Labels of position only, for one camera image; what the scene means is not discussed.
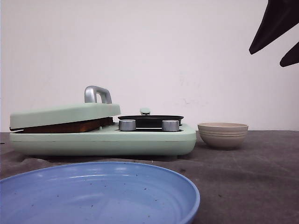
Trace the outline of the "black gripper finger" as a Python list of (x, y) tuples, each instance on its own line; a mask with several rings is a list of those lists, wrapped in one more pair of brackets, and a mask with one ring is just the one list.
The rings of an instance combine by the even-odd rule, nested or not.
[(268, 0), (261, 24), (249, 48), (254, 54), (299, 23), (299, 0)]
[(280, 66), (286, 67), (299, 62), (299, 43), (295, 44), (281, 59)]

